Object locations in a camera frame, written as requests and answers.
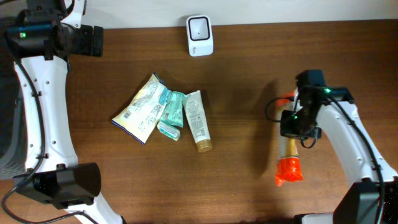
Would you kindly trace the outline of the red spaghetti packet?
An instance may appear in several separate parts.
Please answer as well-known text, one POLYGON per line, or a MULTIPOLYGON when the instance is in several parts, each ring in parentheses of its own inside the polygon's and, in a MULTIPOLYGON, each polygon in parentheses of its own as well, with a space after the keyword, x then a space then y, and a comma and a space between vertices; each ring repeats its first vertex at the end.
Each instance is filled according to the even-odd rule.
MULTIPOLYGON (((283 110, 293 109, 294 102, 289 100, 289 97, 293 96, 295 96, 294 90, 286 95, 282 95, 283 99, 277 100, 277 119, 281 119, 283 110)), ((277 170, 274 176, 275 184, 278 187, 281 187, 285 182, 296 182, 303 180, 300 159, 295 140, 281 135, 281 124, 282 123, 279 123, 277 125, 277 148, 279 157, 277 161, 277 170)))

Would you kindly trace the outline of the cream snack bag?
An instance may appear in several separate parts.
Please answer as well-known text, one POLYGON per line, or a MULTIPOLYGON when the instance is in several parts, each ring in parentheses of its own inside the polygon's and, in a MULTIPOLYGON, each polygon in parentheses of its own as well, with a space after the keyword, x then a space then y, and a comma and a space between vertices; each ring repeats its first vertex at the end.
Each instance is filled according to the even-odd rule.
POLYGON ((111 122, 144 145, 164 112, 170 92, 154 72, 111 122))

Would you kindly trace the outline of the white gold-capped tube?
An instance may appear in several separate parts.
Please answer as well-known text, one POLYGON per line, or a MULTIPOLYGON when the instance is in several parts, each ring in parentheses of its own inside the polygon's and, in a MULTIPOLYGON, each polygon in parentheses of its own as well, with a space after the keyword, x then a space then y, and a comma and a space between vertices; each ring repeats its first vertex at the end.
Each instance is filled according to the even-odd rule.
POLYGON ((202 153, 211 150, 211 137, 201 98, 201 91, 197 90, 187 94, 183 101, 183 108, 198 152, 202 153))

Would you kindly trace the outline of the teal snack pouch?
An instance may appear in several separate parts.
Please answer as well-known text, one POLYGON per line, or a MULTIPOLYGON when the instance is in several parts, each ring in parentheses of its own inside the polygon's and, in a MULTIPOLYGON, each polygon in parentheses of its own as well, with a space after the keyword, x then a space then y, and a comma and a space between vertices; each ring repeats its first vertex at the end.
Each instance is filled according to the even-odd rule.
POLYGON ((160 121, 171 126, 183 127, 183 102, 186 95, 181 92, 171 91, 167 97, 167 104, 160 121))

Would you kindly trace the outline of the green tissue pack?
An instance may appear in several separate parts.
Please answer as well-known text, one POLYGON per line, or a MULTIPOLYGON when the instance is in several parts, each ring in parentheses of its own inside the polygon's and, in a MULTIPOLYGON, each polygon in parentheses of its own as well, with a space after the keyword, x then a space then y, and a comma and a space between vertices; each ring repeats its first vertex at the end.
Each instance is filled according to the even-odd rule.
POLYGON ((174 141, 178 141, 180 139, 180 131, 163 121, 159 121, 157 124, 157 129, 165 136, 174 141))

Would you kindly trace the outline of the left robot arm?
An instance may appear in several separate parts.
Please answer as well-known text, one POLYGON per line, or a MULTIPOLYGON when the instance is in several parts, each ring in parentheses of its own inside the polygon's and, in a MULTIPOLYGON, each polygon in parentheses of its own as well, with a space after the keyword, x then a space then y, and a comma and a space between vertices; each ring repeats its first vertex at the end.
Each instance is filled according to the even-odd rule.
POLYGON ((99 57, 103 28, 82 24, 86 1, 28 1, 4 32, 21 85, 27 154, 12 193, 64 210, 82 223, 123 224, 101 194, 94 162, 80 164, 70 136, 66 79, 71 54, 99 57))

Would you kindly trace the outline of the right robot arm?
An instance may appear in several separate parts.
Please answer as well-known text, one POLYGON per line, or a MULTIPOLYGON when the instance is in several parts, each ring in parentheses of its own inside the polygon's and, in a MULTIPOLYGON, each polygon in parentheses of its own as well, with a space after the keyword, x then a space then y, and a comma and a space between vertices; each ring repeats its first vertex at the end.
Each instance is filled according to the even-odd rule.
POLYGON ((296 223, 397 223, 397 172, 364 128, 346 87, 328 87, 321 70, 296 76, 294 107, 282 112, 281 136, 314 141, 326 134, 350 186, 331 213, 296 215, 296 223))

